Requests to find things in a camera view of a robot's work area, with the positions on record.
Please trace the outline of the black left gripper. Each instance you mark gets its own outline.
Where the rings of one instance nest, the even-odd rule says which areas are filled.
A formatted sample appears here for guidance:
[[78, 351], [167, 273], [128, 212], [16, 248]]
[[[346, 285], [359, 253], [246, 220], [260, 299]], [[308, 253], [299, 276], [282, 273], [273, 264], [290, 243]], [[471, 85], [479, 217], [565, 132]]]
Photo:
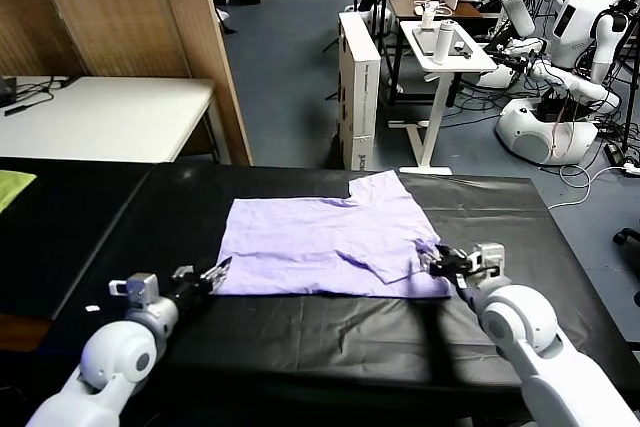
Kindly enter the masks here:
[[227, 257], [203, 274], [193, 266], [178, 267], [172, 275], [172, 301], [177, 307], [190, 307], [201, 297], [216, 292], [225, 282], [232, 258]]

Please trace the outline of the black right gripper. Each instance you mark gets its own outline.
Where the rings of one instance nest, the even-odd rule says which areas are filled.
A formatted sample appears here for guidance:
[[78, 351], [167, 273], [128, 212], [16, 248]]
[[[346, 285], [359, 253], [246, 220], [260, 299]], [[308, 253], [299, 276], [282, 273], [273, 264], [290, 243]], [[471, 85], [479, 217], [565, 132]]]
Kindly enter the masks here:
[[418, 245], [420, 269], [435, 277], [455, 279], [458, 274], [467, 277], [474, 264], [469, 256], [456, 248], [436, 245]]

